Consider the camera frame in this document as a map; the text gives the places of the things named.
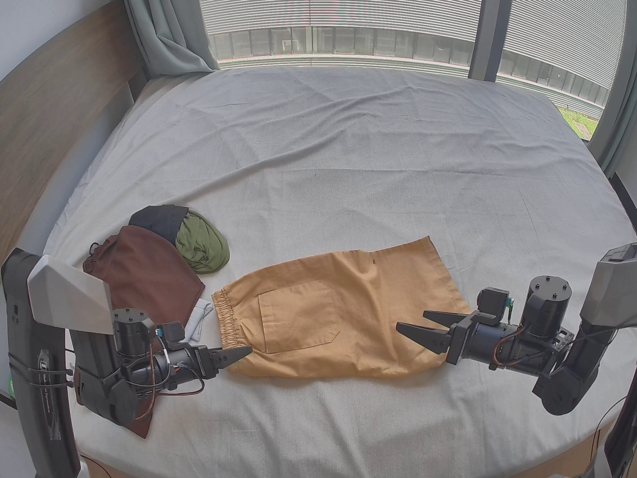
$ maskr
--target white bed sheet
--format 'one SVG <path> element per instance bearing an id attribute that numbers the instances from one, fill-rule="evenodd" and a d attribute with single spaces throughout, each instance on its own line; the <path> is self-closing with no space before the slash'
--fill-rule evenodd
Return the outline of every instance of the white bed sheet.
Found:
<path id="1" fill-rule="evenodd" d="M 573 287 L 577 330 L 595 263 L 636 240 L 617 196 L 555 107 L 496 84 L 379 69 L 262 68 L 151 83 L 76 189 L 46 251 L 80 266 L 92 242 L 148 204 L 207 215 L 229 264 L 258 268 L 430 235 L 475 306 L 529 281 Z M 201 343 L 219 342 L 214 317 Z M 139 477 L 506 476 L 590 435 L 635 366 L 619 332 L 570 414 L 534 378 L 464 360 L 401 380 L 248 378 L 223 371 L 194 397 L 160 398 L 146 440 L 81 406 L 80 449 Z"/>

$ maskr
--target back pocket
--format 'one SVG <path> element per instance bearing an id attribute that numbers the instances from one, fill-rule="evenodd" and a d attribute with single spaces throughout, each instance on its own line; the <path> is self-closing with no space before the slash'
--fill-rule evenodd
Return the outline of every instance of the back pocket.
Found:
<path id="1" fill-rule="evenodd" d="M 331 289 L 319 281 L 258 296 L 266 354 L 329 344 L 338 334 Z"/>

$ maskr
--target folded white fabric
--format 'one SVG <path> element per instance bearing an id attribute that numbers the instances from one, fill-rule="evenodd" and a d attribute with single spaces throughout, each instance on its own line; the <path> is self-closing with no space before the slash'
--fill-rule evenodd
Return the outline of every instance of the folded white fabric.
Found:
<path id="1" fill-rule="evenodd" d="M 195 304 L 195 307 L 192 309 L 192 313 L 188 318 L 188 322 L 186 323 L 186 327 L 183 329 L 183 332 L 186 336 L 182 342 L 198 342 L 201 338 L 201 326 L 203 318 L 211 313 L 215 307 L 212 305 L 212 301 L 207 299 L 199 299 Z"/>

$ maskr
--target bed frame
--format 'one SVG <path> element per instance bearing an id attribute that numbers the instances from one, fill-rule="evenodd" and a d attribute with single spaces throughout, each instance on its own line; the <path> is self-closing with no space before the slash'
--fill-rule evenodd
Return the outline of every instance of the bed frame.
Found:
<path id="1" fill-rule="evenodd" d="M 146 81 L 143 66 L 123 0 L 115 0 L 59 33 L 0 82 L 0 263 L 72 147 L 126 84 L 136 98 Z M 580 473 L 591 441 L 516 478 Z M 127 476 L 87 460 L 91 476 Z"/>

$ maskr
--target navy garment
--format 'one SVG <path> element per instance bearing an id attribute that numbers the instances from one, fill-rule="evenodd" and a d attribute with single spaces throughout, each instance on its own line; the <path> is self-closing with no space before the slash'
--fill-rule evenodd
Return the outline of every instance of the navy garment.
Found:
<path id="1" fill-rule="evenodd" d="M 179 205 L 149 205 L 133 214 L 128 224 L 161 235 L 174 246 L 187 213 L 188 208 Z"/>

